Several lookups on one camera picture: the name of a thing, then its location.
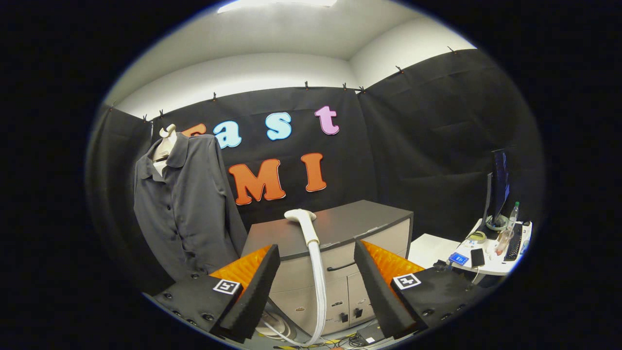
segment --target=black foam pad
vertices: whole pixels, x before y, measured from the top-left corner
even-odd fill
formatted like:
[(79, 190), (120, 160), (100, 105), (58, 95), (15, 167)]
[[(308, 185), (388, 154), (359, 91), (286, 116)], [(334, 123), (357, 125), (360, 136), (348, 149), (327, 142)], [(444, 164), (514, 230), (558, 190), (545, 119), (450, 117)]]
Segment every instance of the black foam pad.
[(446, 268), (432, 267), (413, 276), (420, 283), (400, 286), (393, 280), (391, 286), (410, 315), (428, 327), (456, 318), (485, 295), (482, 287)]
[(223, 314), (226, 314), (242, 292), (242, 286), (235, 289), (216, 291), (222, 286), (220, 278), (209, 275), (195, 275), (178, 281), (156, 296), (144, 294), (147, 299), (173, 317), (185, 323), (211, 332)]
[(279, 247), (273, 244), (261, 261), (244, 295), (223, 317), (219, 324), (220, 327), (225, 328), (233, 336), (252, 338), (255, 327), (263, 314), (272, 281), (280, 264)]
[(398, 339), (418, 330), (419, 325), (384, 282), (374, 259), (360, 240), (355, 243), (354, 261), (384, 336)]

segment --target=orange letter m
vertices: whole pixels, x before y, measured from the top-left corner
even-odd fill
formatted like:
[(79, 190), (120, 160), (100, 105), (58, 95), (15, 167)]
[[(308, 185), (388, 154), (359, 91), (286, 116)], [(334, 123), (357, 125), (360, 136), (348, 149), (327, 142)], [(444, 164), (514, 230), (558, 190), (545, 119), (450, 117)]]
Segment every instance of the orange letter m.
[(253, 200), (248, 196), (248, 193), (253, 195), (256, 201), (261, 201), (264, 188), (266, 188), (264, 198), (267, 201), (285, 197), (285, 191), (281, 189), (279, 182), (279, 165), (281, 162), (278, 159), (263, 161), (257, 177), (245, 164), (230, 167), (229, 173), (235, 178), (235, 187), (238, 192), (235, 203), (239, 206), (250, 204)]

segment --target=gray cabinet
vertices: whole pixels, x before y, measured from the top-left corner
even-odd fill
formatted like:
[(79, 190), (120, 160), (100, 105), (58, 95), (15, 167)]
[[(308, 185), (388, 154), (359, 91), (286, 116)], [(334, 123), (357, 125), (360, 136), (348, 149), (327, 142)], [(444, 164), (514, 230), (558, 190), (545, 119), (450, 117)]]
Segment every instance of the gray cabinet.
[[(326, 279), (327, 317), (322, 333), (325, 335), (374, 318), (363, 279), (354, 263), (355, 240), (362, 239), (406, 257), (413, 213), (359, 201), (315, 214), (313, 227), (320, 240)], [(312, 334), (316, 318), (315, 283), (300, 225), (285, 219), (253, 225), (243, 255), (269, 244), (278, 244), (281, 255), (270, 300), (289, 321)]]

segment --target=ceiling light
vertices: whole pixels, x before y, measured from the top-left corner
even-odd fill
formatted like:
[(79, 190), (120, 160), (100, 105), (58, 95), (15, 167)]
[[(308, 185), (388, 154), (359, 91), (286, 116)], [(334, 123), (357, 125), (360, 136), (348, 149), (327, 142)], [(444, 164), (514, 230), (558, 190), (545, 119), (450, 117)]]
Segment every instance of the ceiling light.
[(330, 7), (333, 6), (337, 2), (337, 0), (237, 0), (219, 8), (218, 13), (241, 9), (242, 7), (253, 7), (267, 4), (277, 4), (282, 2)]

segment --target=white ceiling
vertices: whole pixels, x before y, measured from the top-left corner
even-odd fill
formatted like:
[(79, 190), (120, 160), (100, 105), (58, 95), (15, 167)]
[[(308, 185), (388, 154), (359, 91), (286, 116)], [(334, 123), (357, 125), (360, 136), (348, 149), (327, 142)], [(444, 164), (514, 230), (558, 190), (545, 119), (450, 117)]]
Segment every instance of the white ceiling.
[(188, 20), (143, 54), (106, 103), (168, 73), (234, 55), (285, 52), (350, 60), (382, 33), (424, 16), (389, 0), (337, 0), (332, 7), (270, 4), (221, 14), (217, 9)]

